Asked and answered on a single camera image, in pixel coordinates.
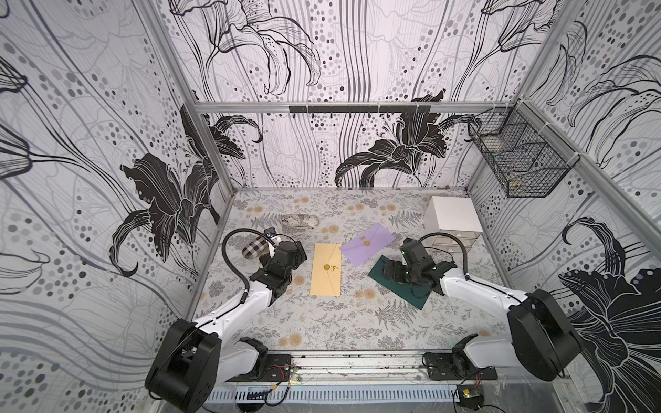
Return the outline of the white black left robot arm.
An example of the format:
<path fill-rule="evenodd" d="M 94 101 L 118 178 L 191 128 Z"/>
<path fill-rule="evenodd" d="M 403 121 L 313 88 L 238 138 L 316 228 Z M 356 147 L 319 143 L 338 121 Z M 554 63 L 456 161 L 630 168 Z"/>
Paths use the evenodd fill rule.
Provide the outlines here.
<path fill-rule="evenodd" d="M 272 363 L 262 342 L 235 337 L 285 294 L 292 272 L 306 261 L 299 241 L 273 242 L 270 249 L 241 293 L 204 317 L 179 318 L 167 330 L 145 380 L 152 398 L 196 412 L 218 383 L 288 379 L 286 368 Z"/>

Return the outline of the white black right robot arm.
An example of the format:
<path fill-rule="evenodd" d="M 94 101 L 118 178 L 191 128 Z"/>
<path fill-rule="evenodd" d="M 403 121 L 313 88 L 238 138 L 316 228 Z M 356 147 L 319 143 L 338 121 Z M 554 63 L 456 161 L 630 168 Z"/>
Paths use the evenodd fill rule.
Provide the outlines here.
<path fill-rule="evenodd" d="M 461 267 L 437 263 L 428 253 L 423 241 L 438 235 L 458 244 Z M 456 376 L 466 379 L 489 368 L 524 368 L 539 380 L 552 381 L 583 351 L 583 339 L 551 293 L 499 287 L 470 275 L 468 251 L 458 237 L 445 232 L 408 237 L 399 250 L 402 260 L 392 274 L 396 282 L 465 301 L 508 326 L 506 336 L 472 334 L 452 347 L 450 367 Z"/>

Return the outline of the plaid cylindrical case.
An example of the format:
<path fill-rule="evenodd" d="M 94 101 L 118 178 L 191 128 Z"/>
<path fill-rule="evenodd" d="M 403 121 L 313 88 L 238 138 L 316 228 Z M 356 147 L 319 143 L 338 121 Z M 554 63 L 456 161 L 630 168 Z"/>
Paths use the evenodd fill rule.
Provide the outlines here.
<path fill-rule="evenodd" d="M 242 256 L 245 259 L 259 258 L 264 254 L 272 254 L 274 247 L 265 237 L 256 237 L 242 249 Z"/>

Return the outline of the white mini drawer cabinet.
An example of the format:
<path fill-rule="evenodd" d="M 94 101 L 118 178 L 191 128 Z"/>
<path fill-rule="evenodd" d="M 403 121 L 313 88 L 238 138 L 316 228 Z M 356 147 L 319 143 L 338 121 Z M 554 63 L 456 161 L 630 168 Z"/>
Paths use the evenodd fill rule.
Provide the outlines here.
<path fill-rule="evenodd" d="M 445 232 L 471 251 L 483 232 L 473 202 L 466 197 L 433 196 L 423 217 L 423 235 Z"/>

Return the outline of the small electronics board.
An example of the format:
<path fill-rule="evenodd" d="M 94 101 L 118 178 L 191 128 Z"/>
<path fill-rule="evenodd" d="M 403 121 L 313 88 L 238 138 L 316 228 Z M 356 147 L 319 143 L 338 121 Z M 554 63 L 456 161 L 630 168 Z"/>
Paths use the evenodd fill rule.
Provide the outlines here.
<path fill-rule="evenodd" d="M 454 407 L 478 411 L 485 404 L 485 395 L 475 385 L 458 385 L 454 390 Z"/>

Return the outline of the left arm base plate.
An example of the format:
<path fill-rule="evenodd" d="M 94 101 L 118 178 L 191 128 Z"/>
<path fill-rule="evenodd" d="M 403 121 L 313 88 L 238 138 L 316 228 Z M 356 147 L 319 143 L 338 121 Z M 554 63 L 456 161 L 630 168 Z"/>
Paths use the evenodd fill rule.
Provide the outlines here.
<path fill-rule="evenodd" d="M 235 376 L 229 382 L 285 382 L 292 373 L 291 354 L 267 354 L 249 373 Z"/>

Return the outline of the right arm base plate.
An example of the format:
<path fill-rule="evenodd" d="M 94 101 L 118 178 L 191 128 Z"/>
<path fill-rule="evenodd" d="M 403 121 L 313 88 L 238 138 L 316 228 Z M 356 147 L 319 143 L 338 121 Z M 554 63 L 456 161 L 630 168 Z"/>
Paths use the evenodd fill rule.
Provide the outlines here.
<path fill-rule="evenodd" d="M 499 378 L 495 368 L 477 368 L 468 358 L 456 353 L 426 352 L 421 362 L 430 380 L 497 380 Z"/>

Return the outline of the black bar on rail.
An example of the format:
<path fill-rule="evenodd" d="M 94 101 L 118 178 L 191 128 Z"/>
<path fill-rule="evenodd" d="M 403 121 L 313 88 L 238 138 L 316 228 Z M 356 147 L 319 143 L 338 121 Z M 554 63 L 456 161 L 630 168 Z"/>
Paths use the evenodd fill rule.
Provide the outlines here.
<path fill-rule="evenodd" d="M 397 105 L 397 104 L 368 104 L 357 105 L 289 105 L 291 114 L 349 114 L 349 113 L 430 113 L 430 105 Z"/>

